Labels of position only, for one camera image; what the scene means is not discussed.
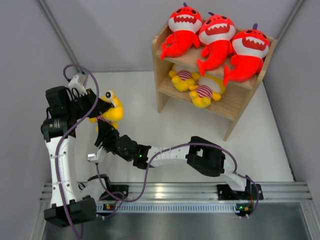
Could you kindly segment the yellow frog plush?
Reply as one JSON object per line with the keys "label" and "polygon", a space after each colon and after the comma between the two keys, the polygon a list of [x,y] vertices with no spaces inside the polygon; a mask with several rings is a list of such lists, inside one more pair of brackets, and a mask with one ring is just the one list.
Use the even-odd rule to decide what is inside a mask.
{"label": "yellow frog plush", "polygon": [[198,108],[206,108],[212,100],[219,101],[226,91],[223,80],[206,74],[201,76],[196,85],[189,87],[192,103]]}
{"label": "yellow frog plush", "polygon": [[174,64],[168,73],[173,86],[180,92],[186,92],[196,84],[201,75],[197,71],[189,70],[184,66]]}
{"label": "yellow frog plush", "polygon": [[108,90],[105,96],[102,97],[102,100],[111,104],[111,108],[97,117],[89,118],[89,121],[97,123],[98,120],[101,120],[112,125],[117,130],[119,128],[118,122],[124,117],[123,104],[112,90]]}

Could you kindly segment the red shark plush front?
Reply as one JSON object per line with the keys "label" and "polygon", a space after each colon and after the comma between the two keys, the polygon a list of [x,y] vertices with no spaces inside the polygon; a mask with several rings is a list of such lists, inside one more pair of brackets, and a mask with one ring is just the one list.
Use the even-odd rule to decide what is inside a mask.
{"label": "red shark plush front", "polygon": [[243,83],[259,74],[270,45],[270,40],[258,29],[257,23],[252,28],[236,33],[231,40],[233,55],[230,63],[233,68],[224,66],[223,85],[226,86],[229,82]]}

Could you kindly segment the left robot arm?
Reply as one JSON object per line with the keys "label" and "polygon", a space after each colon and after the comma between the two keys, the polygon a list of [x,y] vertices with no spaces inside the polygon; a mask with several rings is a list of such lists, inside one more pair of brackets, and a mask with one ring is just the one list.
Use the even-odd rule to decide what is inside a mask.
{"label": "left robot arm", "polygon": [[47,222],[65,228],[95,219],[99,198],[109,199],[113,187],[105,182],[91,182],[79,189],[75,169],[76,128],[74,124],[93,118],[111,108],[89,88],[84,92],[73,87],[57,86],[46,90],[48,102],[41,133],[48,150],[52,196],[50,208],[44,211]]}

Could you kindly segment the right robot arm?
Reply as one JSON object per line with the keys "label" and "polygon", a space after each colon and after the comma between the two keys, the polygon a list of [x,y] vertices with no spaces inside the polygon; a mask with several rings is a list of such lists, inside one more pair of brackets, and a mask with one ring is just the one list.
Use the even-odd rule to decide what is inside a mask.
{"label": "right robot arm", "polygon": [[223,178],[217,185],[219,200],[262,200],[263,191],[259,184],[253,183],[249,176],[237,172],[238,165],[234,157],[227,163],[226,156],[231,153],[199,136],[190,141],[171,147],[155,147],[139,144],[128,135],[120,135],[109,123],[98,120],[98,136],[95,146],[132,162],[141,170],[167,165],[186,164],[198,173],[211,178]]}

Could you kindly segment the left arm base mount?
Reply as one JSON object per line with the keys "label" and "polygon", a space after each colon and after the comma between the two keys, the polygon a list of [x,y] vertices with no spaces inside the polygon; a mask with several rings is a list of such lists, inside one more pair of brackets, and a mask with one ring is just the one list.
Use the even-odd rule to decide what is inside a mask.
{"label": "left arm base mount", "polygon": [[[116,184],[107,187],[108,191],[119,199],[127,198],[129,193],[129,186],[127,184]],[[100,200],[103,201],[114,201],[111,195],[106,191],[100,196]]]}

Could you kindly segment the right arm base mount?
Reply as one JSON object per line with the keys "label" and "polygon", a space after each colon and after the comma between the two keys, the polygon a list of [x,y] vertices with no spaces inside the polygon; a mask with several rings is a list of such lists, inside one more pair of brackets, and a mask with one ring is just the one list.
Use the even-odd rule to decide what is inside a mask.
{"label": "right arm base mount", "polygon": [[257,189],[253,183],[249,183],[244,191],[232,190],[227,184],[217,185],[218,200],[263,200],[263,192],[260,184],[257,184]]}

